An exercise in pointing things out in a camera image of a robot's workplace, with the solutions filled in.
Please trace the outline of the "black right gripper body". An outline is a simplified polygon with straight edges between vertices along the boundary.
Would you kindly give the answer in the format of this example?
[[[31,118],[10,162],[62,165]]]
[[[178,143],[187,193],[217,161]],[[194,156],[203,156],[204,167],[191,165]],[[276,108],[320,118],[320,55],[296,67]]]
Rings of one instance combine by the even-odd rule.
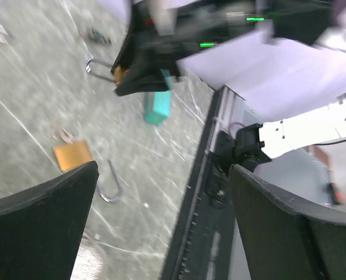
[[[169,69],[178,60],[252,32],[255,1],[194,1],[173,8],[172,1],[131,3],[128,36],[150,63]]]

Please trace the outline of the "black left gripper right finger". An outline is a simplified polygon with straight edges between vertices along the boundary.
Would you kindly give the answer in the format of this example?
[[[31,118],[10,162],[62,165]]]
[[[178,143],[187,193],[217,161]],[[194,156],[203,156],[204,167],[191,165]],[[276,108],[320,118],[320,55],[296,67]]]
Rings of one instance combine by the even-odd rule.
[[[346,213],[231,166],[233,206],[251,279],[346,279]]]

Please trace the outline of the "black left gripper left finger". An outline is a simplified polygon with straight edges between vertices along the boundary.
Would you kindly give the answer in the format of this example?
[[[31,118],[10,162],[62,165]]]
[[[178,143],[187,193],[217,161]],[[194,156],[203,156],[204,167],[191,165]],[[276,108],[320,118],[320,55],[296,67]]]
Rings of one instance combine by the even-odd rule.
[[[98,176],[91,161],[0,199],[0,279],[70,279]]]

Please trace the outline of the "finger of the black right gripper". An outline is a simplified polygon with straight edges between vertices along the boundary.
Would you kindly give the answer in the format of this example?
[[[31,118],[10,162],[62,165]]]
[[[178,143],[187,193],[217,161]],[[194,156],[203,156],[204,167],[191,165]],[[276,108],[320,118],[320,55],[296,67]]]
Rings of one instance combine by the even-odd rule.
[[[117,96],[169,90],[164,74],[146,55],[137,55],[130,66],[113,66],[113,75]]]
[[[129,29],[123,44],[120,48],[120,52],[118,53],[117,58],[115,59],[113,66],[111,68],[111,73],[114,74],[117,67],[120,67],[121,70],[128,70],[136,56],[137,47],[135,42],[135,34],[134,30]]]

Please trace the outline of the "small brass padlock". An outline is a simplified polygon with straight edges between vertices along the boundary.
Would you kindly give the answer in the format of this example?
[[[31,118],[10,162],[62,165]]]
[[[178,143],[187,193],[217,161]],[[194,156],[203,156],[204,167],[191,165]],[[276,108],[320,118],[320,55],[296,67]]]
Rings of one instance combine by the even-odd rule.
[[[91,67],[92,64],[100,65],[102,67],[109,69],[110,74],[108,76],[104,76],[104,75],[100,75],[96,73]],[[87,74],[91,76],[111,82],[116,85],[119,85],[121,83],[121,80],[123,79],[123,75],[125,74],[125,71],[121,70],[120,74],[114,75],[116,71],[113,72],[113,64],[109,64],[108,62],[98,58],[89,58],[86,62],[85,70]]]

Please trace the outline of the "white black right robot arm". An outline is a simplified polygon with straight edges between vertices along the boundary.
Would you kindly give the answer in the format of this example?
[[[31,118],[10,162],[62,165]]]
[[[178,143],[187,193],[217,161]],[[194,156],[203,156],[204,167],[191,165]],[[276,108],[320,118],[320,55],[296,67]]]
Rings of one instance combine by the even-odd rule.
[[[215,162],[254,170],[346,137],[346,1],[128,1],[115,92],[162,92],[188,61],[238,92],[264,122],[221,132]]]

